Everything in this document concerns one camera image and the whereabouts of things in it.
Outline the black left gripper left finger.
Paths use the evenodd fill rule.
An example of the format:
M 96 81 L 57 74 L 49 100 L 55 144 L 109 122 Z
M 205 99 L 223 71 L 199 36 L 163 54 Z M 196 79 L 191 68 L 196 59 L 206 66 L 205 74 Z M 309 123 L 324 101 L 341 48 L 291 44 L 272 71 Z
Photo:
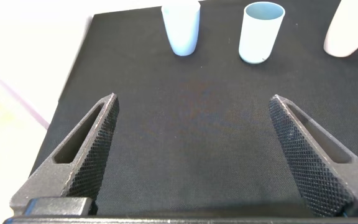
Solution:
M 12 196 L 9 206 L 14 214 L 22 215 L 38 197 L 96 200 L 118 114 L 115 94 L 100 99 Z

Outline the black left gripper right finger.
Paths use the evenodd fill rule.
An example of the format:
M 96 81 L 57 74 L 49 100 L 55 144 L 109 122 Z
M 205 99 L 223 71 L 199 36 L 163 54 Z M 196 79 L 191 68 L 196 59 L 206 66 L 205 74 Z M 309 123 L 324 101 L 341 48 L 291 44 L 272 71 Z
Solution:
M 358 217 L 358 156 L 289 99 L 274 95 L 268 111 L 307 207 L 319 217 Z

